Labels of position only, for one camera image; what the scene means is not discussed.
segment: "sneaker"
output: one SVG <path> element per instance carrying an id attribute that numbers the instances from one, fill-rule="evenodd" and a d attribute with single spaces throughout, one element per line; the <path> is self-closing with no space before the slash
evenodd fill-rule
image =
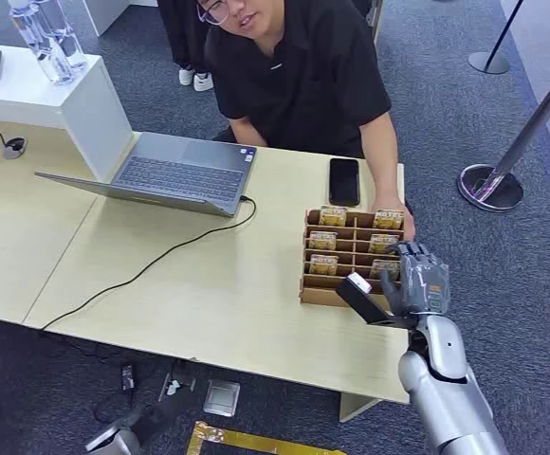
<path id="1" fill-rule="evenodd" d="M 181 68 L 178 71 L 178 81 L 181 82 L 181 85 L 190 85 L 193 83 L 193 74 L 195 74 L 195 71 L 193 71 L 190 66 Z"/>
<path id="2" fill-rule="evenodd" d="M 193 80 L 193 85 L 196 92 L 205 92 L 214 88 L 212 75 L 210 73 L 196 73 Z"/>

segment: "table leg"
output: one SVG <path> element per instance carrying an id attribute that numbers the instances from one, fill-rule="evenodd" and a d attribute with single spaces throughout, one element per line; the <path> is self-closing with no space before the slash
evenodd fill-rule
<path id="1" fill-rule="evenodd" d="M 372 27 L 372 41 L 376 45 L 378 37 L 380 18 L 382 15 L 382 3 L 384 0 L 372 0 L 372 8 L 368 13 L 368 23 Z"/>
<path id="2" fill-rule="evenodd" d="M 355 395 L 354 393 L 340 393 L 340 412 L 338 420 L 341 423 L 349 422 L 353 417 L 369 410 L 372 406 L 382 401 L 372 396 Z"/>

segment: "laptop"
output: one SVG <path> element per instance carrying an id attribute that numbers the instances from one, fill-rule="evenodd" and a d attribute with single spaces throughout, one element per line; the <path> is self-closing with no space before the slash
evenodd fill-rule
<path id="1" fill-rule="evenodd" d="M 232 217 L 255 147 L 141 133 L 109 184 L 34 173 L 102 196 Z"/>

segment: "wooden organizer box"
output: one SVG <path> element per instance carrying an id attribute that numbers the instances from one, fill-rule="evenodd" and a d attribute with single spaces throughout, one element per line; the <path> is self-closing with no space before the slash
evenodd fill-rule
<path id="1" fill-rule="evenodd" d="M 372 234 L 393 234 L 403 239 L 403 230 L 373 228 L 374 213 L 362 213 L 349 211 L 347 213 L 347 225 L 320 226 L 320 210 L 309 210 L 304 217 L 304 247 L 302 250 L 303 267 L 300 279 L 300 301 L 329 306 L 348 306 L 336 293 L 338 287 L 347 275 L 357 272 L 372 285 L 370 294 L 385 309 L 389 309 L 387 300 L 382 296 L 380 280 L 369 279 L 372 263 L 375 259 L 397 260 L 399 256 L 391 254 L 368 253 Z M 309 236 L 314 230 L 336 232 L 336 250 L 310 249 Z M 311 254 L 326 256 L 338 256 L 338 268 L 335 276 L 314 275 L 309 273 Z"/>

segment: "person's leg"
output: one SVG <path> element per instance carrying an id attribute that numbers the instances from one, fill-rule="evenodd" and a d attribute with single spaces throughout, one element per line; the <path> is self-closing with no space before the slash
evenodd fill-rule
<path id="1" fill-rule="evenodd" d="M 172 48 L 172 59 L 181 67 L 178 73 L 180 83 L 191 84 L 193 73 L 183 16 L 185 9 L 181 8 L 187 0 L 157 0 L 157 3 Z"/>
<path id="2" fill-rule="evenodd" d="M 226 130 L 221 131 L 216 135 L 216 137 L 213 138 L 212 140 L 215 140 L 217 142 L 227 142 L 229 144 L 236 144 L 237 139 L 235 138 L 235 135 L 233 133 L 233 130 L 230 129 L 229 126 Z"/>
<path id="3" fill-rule="evenodd" d="M 201 22 L 197 15 L 196 0 L 179 0 L 184 2 L 186 38 L 188 42 L 188 57 L 193 69 L 198 73 L 207 73 L 203 48 L 208 36 L 209 25 Z"/>
<path id="4" fill-rule="evenodd" d="M 193 86 L 198 92 L 210 90 L 214 87 L 212 77 L 208 72 L 206 65 L 203 48 L 208 36 L 209 26 L 206 22 L 201 22 L 197 14 L 196 0 L 179 0 L 184 8 L 184 20 L 185 23 L 186 39 L 188 43 L 188 56 L 190 65 L 195 70 Z"/>

